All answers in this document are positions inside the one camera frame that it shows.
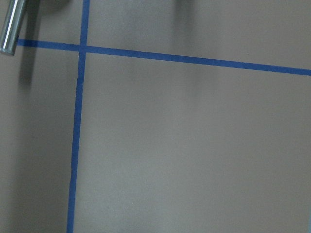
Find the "metal ice scoop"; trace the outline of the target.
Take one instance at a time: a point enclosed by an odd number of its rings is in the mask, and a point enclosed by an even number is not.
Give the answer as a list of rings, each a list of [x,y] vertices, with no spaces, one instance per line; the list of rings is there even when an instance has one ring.
[[[14,56],[27,0],[11,0],[0,34],[0,52]]]

